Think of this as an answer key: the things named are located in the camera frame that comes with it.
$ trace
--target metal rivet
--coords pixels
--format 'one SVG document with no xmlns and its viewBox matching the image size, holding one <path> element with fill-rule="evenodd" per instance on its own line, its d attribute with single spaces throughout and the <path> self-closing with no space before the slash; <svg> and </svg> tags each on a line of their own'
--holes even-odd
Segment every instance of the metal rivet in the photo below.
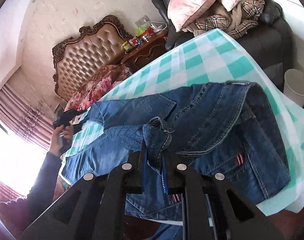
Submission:
<svg viewBox="0 0 304 240">
<path fill-rule="evenodd" d="M 223 180 L 225 178 L 224 174 L 222 173 L 217 173 L 214 176 L 217 180 Z"/>
<path fill-rule="evenodd" d="M 180 171 L 185 171 L 186 170 L 186 165 L 185 164 L 179 164 L 176 166 L 178 170 Z"/>
<path fill-rule="evenodd" d="M 131 163 L 124 163 L 123 165 L 122 165 L 122 169 L 123 170 L 130 170 L 132 168 L 132 164 Z"/>
<path fill-rule="evenodd" d="M 94 178 L 94 175 L 92 173 L 87 173 L 83 176 L 83 179 L 85 180 L 91 180 Z"/>
</svg>

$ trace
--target wooden bedside table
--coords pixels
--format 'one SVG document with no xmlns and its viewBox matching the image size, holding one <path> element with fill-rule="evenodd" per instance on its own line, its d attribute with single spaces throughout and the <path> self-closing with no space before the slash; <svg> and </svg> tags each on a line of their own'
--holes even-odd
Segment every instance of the wooden bedside table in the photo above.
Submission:
<svg viewBox="0 0 304 240">
<path fill-rule="evenodd" d="M 135 49 L 126 54 L 121 60 L 121 64 L 125 64 L 133 73 L 135 73 L 167 52 L 165 49 L 166 39 L 167 30 L 152 35 L 149 42 L 144 41 L 143 44 L 138 45 Z"/>
</svg>

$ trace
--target hand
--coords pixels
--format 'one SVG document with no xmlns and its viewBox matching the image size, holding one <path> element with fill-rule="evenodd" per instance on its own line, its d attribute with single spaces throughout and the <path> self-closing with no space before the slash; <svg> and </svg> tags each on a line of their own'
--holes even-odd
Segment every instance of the hand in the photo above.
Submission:
<svg viewBox="0 0 304 240">
<path fill-rule="evenodd" d="M 51 146 L 49 149 L 50 153 L 53 153 L 57 157 L 61 157 L 60 153 L 60 144 L 59 144 L 59 134 L 60 132 L 63 131 L 64 133 L 64 139 L 66 139 L 69 143 L 72 144 L 72 137 L 73 137 L 73 126 L 67 126 L 64 127 L 61 125 L 60 127 L 57 127 L 53 134 L 52 134 L 52 139 L 51 139 Z"/>
</svg>

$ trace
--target green and white checkered cloth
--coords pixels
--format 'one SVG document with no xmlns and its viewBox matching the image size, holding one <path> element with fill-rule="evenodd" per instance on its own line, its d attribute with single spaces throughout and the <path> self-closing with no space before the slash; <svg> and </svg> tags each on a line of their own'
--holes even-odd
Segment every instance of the green and white checkered cloth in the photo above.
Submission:
<svg viewBox="0 0 304 240">
<path fill-rule="evenodd" d="M 291 182 L 258 207 L 265 215 L 279 212 L 292 203 L 303 207 L 304 109 L 277 90 L 245 49 L 221 30 L 212 30 L 167 52 L 100 100 L 137 98 L 192 84 L 227 80 L 257 82 L 263 87 L 286 149 Z M 75 155 L 102 133 L 103 128 L 100 125 L 87 122 L 83 130 L 74 135 L 72 148 L 66 152 L 65 157 Z"/>
</svg>

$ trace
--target bright window light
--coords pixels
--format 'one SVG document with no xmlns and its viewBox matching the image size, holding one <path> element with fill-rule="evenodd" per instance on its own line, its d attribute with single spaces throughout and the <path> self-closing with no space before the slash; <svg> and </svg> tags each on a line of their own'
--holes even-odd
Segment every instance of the bright window light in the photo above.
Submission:
<svg viewBox="0 0 304 240">
<path fill-rule="evenodd" d="M 26 196 L 33 186 L 45 158 L 44 150 L 29 144 L 0 124 L 0 181 Z"/>
</svg>

